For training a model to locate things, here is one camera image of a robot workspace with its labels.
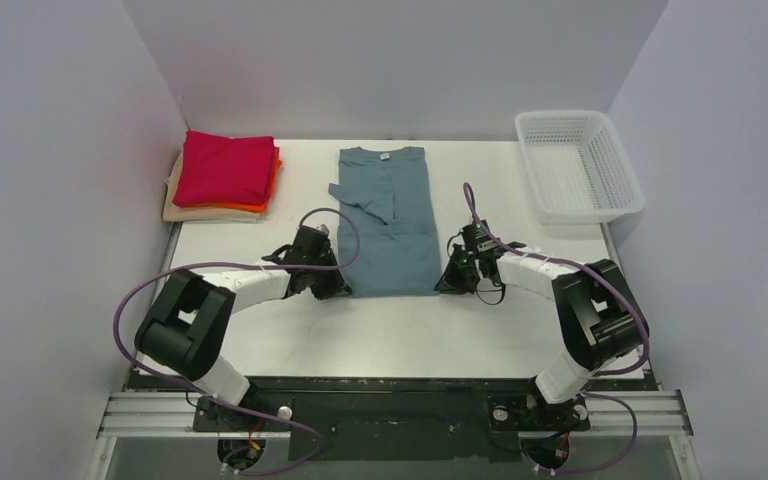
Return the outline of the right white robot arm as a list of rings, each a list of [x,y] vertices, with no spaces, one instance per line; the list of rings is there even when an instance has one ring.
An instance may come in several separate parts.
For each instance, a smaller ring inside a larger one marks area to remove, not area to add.
[[[447,241],[446,251],[448,263],[436,292],[478,295],[480,282],[487,280],[500,295],[515,287],[555,307],[560,353],[516,403],[516,415],[529,427],[585,420],[582,392],[604,367],[648,340],[648,325],[610,260],[581,264],[519,242],[502,243],[491,237],[484,221],[463,227]]]

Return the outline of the blue-grey t shirt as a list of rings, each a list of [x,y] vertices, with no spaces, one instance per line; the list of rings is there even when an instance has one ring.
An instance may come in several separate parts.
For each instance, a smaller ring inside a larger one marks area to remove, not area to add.
[[[425,149],[342,149],[328,192],[348,217],[337,230],[338,258],[361,251],[341,274],[357,298],[433,296],[442,276]]]

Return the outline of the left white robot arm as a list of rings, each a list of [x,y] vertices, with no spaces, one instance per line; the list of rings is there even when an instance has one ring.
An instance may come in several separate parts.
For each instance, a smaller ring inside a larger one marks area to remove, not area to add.
[[[336,266],[329,231],[321,225],[299,227],[291,243],[251,270],[176,270],[138,328],[136,350],[216,401],[232,429],[247,429],[261,415],[252,382],[221,355],[231,317],[304,291],[318,300],[346,296],[351,289]]]

